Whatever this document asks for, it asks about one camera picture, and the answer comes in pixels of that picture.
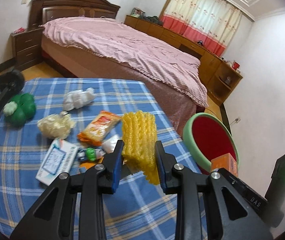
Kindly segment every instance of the pink bedspread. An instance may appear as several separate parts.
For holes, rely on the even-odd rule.
[[[200,61],[114,19],[70,17],[47,22],[44,35],[64,47],[85,49],[126,62],[207,107],[207,90],[198,77]]]

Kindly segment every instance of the wooden floor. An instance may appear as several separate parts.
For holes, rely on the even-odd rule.
[[[28,68],[24,70],[22,73],[26,81],[31,80],[33,78],[37,78],[37,77],[40,77],[40,78],[62,77],[60,73],[52,69],[45,62],[35,65],[31,68]],[[220,108],[209,97],[208,97],[208,105],[209,107],[206,108],[205,113],[212,114],[213,116],[217,117],[221,121],[222,116],[220,114]]]

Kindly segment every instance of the wooden headboard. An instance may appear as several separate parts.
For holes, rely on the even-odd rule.
[[[116,18],[120,6],[107,0],[32,0],[28,28],[61,17]]]

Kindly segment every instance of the curtain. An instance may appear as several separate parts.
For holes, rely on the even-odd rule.
[[[164,27],[221,56],[235,34],[242,12],[225,0],[171,0],[161,20]]]

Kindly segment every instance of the yellow sponge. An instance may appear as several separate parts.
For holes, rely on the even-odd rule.
[[[155,159],[157,128],[155,116],[138,111],[126,113],[122,117],[124,148],[122,155],[130,170],[143,171],[146,179],[159,184]]]

